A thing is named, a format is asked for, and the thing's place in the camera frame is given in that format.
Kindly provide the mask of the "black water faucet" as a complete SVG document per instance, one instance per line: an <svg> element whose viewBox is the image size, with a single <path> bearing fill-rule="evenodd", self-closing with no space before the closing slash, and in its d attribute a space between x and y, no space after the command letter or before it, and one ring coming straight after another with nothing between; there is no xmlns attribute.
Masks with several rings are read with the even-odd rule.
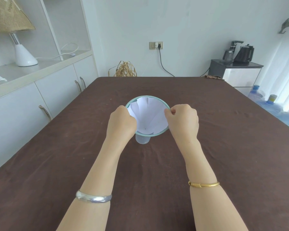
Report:
<svg viewBox="0 0 289 231"><path fill-rule="evenodd" d="M238 40L231 41L231 45L230 45L229 50L232 50L234 53L238 43L243 44L244 41L238 41Z"/></svg>

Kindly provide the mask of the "brown tablecloth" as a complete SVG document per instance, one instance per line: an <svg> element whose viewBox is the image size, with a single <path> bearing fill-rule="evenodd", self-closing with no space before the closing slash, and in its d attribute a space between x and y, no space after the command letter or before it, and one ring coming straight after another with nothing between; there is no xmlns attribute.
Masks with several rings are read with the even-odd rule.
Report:
<svg viewBox="0 0 289 231"><path fill-rule="evenodd" d="M0 167L0 231L55 231L100 151L110 114L142 95L197 110L198 139L249 231L289 231L289 127L222 80L100 77ZM107 231L196 231L169 131L131 139Z"/></svg>

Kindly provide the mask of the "person's right forearm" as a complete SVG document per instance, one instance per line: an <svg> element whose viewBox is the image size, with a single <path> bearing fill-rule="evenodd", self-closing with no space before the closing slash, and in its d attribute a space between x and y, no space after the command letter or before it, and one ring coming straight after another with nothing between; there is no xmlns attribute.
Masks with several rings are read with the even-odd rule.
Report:
<svg viewBox="0 0 289 231"><path fill-rule="evenodd" d="M218 184L197 139L176 138L176 144L185 160L191 184L190 198L196 231L248 231L230 198Z"/></svg>

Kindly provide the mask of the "clear plastic cup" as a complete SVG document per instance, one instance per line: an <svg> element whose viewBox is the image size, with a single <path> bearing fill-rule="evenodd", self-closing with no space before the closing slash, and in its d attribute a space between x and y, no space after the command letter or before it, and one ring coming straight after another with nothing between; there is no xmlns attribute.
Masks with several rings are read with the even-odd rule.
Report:
<svg viewBox="0 0 289 231"><path fill-rule="evenodd" d="M139 144L147 144L150 141L150 137L141 136L138 133L135 134L135 139Z"/></svg>

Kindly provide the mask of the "white curtain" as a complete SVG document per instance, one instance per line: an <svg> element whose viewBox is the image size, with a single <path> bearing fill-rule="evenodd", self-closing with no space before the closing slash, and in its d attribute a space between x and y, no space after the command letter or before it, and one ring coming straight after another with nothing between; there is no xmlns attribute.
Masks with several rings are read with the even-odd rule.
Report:
<svg viewBox="0 0 289 231"><path fill-rule="evenodd" d="M265 69L259 86L265 94L265 100L274 94L277 96L275 102L289 112L289 32L284 35L273 60Z"/></svg>

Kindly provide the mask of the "silver bangle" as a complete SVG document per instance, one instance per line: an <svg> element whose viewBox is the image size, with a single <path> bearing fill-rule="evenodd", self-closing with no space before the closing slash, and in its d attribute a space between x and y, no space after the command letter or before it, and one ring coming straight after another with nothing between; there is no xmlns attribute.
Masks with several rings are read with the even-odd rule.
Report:
<svg viewBox="0 0 289 231"><path fill-rule="evenodd" d="M112 194L108 196L94 196L94 195L89 195L81 192L78 190L76 192L76 198L79 201L85 202L85 203L107 203L110 202L112 199Z"/></svg>

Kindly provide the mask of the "gold bangle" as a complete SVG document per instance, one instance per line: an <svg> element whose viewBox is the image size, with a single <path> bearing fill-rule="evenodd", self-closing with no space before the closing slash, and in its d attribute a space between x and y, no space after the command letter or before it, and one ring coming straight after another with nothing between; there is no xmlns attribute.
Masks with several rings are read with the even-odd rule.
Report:
<svg viewBox="0 0 289 231"><path fill-rule="evenodd" d="M219 182L210 183L210 184L202 184L202 183L193 183L191 181L189 181L188 184L189 184L189 186L191 186L193 188L215 187L215 186L219 186L220 185Z"/></svg>

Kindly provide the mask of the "white lamp with woven shade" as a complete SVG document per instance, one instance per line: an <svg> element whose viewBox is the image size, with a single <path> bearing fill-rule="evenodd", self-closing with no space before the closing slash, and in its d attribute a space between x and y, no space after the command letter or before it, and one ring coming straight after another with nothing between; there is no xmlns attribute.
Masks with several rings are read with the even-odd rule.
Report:
<svg viewBox="0 0 289 231"><path fill-rule="evenodd" d="M20 43L16 34L24 30L35 30L35 27L16 1L0 0L0 34L10 35L14 43L16 65L35 66L38 64L37 59Z"/></svg>

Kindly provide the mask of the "black electric kettle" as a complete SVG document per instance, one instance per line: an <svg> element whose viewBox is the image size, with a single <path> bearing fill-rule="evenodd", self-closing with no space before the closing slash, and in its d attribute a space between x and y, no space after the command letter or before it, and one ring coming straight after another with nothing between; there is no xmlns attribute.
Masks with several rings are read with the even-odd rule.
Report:
<svg viewBox="0 0 289 231"><path fill-rule="evenodd" d="M252 61L254 54L254 46L247 44L246 46L242 46L234 58L235 63L249 63Z"/></svg>

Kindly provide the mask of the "person's right hand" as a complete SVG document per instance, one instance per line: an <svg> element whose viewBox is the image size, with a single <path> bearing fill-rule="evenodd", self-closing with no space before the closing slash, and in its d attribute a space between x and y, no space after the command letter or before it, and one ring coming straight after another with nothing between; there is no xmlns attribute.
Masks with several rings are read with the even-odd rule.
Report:
<svg viewBox="0 0 289 231"><path fill-rule="evenodd" d="M177 144L194 142L199 130L197 111L188 104L177 104L177 121L167 121Z"/></svg>

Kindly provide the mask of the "tea bar cabinet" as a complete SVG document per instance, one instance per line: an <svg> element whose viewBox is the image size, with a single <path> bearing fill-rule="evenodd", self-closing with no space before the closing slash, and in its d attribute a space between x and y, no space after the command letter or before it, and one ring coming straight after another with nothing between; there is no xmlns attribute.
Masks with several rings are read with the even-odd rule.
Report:
<svg viewBox="0 0 289 231"><path fill-rule="evenodd" d="M208 75L222 78L236 90L248 96L262 68L263 65L253 62L225 64L218 59L212 59Z"/></svg>

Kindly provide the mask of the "white cabinet with shelves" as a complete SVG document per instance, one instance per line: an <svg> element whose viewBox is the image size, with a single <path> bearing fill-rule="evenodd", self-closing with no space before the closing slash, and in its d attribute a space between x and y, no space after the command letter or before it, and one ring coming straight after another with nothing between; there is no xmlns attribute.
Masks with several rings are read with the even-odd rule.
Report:
<svg viewBox="0 0 289 231"><path fill-rule="evenodd" d="M93 0L15 0L35 30L18 31L35 66L19 67L14 43L0 34L0 167L99 75L93 53Z"/></svg>

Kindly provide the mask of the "person's left forearm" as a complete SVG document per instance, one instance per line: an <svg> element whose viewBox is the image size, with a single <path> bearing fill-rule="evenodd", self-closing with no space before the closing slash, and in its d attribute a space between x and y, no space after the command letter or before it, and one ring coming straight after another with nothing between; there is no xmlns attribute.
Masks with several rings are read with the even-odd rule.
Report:
<svg viewBox="0 0 289 231"><path fill-rule="evenodd" d="M127 143L105 139L81 192L94 196L112 194L118 161ZM105 231L110 205L111 202L85 203L75 198L56 231Z"/></svg>

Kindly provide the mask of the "dried straw decoration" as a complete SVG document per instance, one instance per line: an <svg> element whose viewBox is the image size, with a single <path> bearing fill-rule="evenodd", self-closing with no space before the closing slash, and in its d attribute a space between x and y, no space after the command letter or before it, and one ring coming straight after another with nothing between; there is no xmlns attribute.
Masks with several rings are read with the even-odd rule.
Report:
<svg viewBox="0 0 289 231"><path fill-rule="evenodd" d="M112 69L115 69L113 75L110 73ZM108 70L108 77L137 77L137 72L130 61L121 60L117 66Z"/></svg>

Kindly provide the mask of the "person's left hand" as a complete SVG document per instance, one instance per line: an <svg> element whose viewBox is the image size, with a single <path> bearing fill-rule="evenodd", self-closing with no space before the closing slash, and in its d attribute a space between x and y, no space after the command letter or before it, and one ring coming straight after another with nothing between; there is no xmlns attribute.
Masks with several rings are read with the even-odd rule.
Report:
<svg viewBox="0 0 289 231"><path fill-rule="evenodd" d="M106 138L127 143L135 135L135 132L126 130L126 107L120 105L110 115Z"/></svg>

